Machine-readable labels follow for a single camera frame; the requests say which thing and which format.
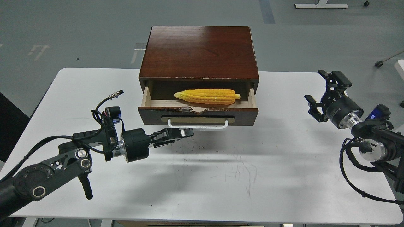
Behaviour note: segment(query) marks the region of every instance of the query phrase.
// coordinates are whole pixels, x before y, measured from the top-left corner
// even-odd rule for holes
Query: gray floor
[[[31,116],[62,68],[140,68],[142,51],[133,62],[134,47],[147,42],[152,25],[239,25],[251,27],[260,71],[342,71],[365,115],[383,103],[392,123],[404,124],[398,106],[404,81],[393,67],[404,54],[373,66],[404,48],[404,1],[371,0],[363,7],[363,0],[329,0],[349,8],[294,8],[312,2],[1,1],[0,92]]]

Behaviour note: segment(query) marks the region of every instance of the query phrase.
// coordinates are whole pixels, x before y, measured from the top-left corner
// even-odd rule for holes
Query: wooden box top
[[[249,27],[153,26],[139,73],[148,80],[259,81]]]

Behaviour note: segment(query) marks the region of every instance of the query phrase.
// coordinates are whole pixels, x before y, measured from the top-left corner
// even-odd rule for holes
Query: corn cob
[[[192,103],[230,105],[240,99],[240,94],[232,89],[189,89],[175,93],[174,97]]]

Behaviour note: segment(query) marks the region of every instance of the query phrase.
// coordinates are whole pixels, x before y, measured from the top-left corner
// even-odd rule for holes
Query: screw
[[[87,152],[83,149],[80,149],[76,152],[77,157],[84,158],[87,155]]]

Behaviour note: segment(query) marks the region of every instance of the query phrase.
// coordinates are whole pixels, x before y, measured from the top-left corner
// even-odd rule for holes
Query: white table
[[[146,133],[137,112],[142,90],[138,69],[61,70],[49,88],[1,176],[39,140],[98,128],[90,109],[113,91],[126,129]],[[195,131],[192,138],[150,149],[147,159],[105,162],[93,154],[89,175],[94,198],[87,200],[74,179],[14,216],[114,220],[189,220],[264,223],[380,224],[402,221],[398,205],[362,198],[339,170],[339,149],[348,130],[318,123],[304,95],[319,100],[325,81],[317,73],[260,72],[259,114],[254,126]],[[53,141],[25,165],[58,154]],[[381,173],[367,173],[346,162],[352,182],[372,194],[394,199]]]
[[[398,73],[400,74],[401,78],[404,80],[404,59],[398,60],[394,67],[397,69]]]

